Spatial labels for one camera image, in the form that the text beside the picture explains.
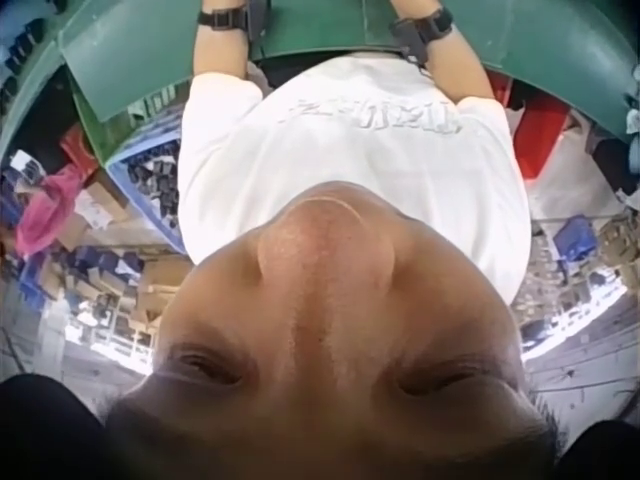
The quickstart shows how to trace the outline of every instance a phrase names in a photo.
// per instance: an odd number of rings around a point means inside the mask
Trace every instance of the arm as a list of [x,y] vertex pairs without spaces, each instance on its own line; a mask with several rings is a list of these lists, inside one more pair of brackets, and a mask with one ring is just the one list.
[[[202,0],[202,11],[236,8],[245,0]],[[240,30],[215,32],[209,27],[198,26],[193,53],[193,73],[224,73],[244,79],[247,75],[249,43]]]
[[[441,8],[438,0],[391,0],[391,3],[400,18],[424,18]],[[445,38],[431,42],[427,53],[427,70],[452,102],[467,97],[494,98],[480,59],[455,27]]]

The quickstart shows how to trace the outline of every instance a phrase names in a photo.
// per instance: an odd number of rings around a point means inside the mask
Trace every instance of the eye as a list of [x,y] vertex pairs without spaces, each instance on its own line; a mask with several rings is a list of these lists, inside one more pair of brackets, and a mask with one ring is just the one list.
[[398,381],[398,386],[403,393],[410,397],[424,397],[473,376],[474,373],[460,372],[442,378],[429,378],[418,372],[401,378]]
[[400,374],[396,376],[396,384],[405,395],[424,397],[479,376],[499,378],[509,385],[514,383],[505,376],[499,362],[473,355],[435,365],[429,361],[418,361],[410,368],[400,370]]
[[200,347],[172,349],[162,370],[173,375],[200,378],[221,387],[234,387],[242,381],[238,365],[217,352]]

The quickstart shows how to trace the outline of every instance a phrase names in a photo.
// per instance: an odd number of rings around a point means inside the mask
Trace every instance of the cardboard box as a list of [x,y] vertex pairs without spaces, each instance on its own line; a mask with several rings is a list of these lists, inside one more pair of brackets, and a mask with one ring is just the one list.
[[38,274],[38,285],[51,298],[57,299],[62,289],[62,279],[56,273],[54,262],[50,256],[45,258],[40,273]]
[[102,292],[82,279],[76,282],[74,290],[87,300],[97,300]]
[[120,296],[127,288],[126,282],[110,272],[101,272],[99,268],[90,268],[88,273],[91,284],[105,293]]
[[85,191],[111,215],[114,222],[121,222],[129,217],[127,211],[129,200],[113,183],[106,172],[97,172],[93,177],[93,181],[85,188]]
[[171,300],[173,300],[172,294],[139,293],[136,310],[148,312],[150,317],[154,317],[154,314],[159,315],[164,312]]
[[186,257],[148,261],[142,270],[138,291],[175,294],[192,269],[193,263]]
[[82,239],[88,229],[87,221],[77,213],[72,213],[58,233],[58,242],[68,251],[75,250],[82,245]]

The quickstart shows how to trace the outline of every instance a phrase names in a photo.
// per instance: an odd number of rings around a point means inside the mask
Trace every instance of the man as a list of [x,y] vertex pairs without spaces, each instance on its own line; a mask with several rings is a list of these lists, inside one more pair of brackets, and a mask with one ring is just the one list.
[[[242,0],[204,0],[203,11]],[[392,0],[403,19],[437,0]],[[505,113],[453,28],[267,98],[241,30],[200,26],[179,160],[197,268],[107,429],[146,478],[542,478],[507,305],[530,219]]]

